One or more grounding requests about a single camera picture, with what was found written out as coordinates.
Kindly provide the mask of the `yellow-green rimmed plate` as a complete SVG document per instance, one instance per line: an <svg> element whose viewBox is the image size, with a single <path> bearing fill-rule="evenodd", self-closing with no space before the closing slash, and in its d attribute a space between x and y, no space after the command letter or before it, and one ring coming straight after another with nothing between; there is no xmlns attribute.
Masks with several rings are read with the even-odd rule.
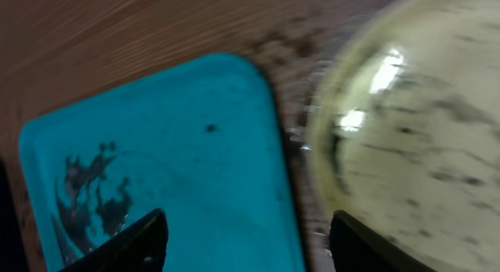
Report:
<svg viewBox="0 0 500 272"><path fill-rule="evenodd" d="M308 162L344 210L436 271L499 268L499 0L396 0L318 87Z"/></svg>

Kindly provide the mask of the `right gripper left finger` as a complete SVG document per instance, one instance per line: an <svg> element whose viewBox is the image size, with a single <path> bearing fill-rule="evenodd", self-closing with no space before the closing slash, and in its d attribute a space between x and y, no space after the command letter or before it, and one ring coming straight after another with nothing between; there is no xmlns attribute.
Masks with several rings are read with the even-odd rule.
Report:
<svg viewBox="0 0 500 272"><path fill-rule="evenodd" d="M163 209L154 209L62 272L162 272L169 230Z"/></svg>

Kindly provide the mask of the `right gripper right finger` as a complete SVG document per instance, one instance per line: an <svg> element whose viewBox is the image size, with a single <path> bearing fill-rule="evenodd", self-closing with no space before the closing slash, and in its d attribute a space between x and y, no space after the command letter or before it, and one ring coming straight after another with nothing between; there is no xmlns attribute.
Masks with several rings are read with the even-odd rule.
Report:
<svg viewBox="0 0 500 272"><path fill-rule="evenodd" d="M344 210L334 212L328 239L337 272L434 272Z"/></svg>

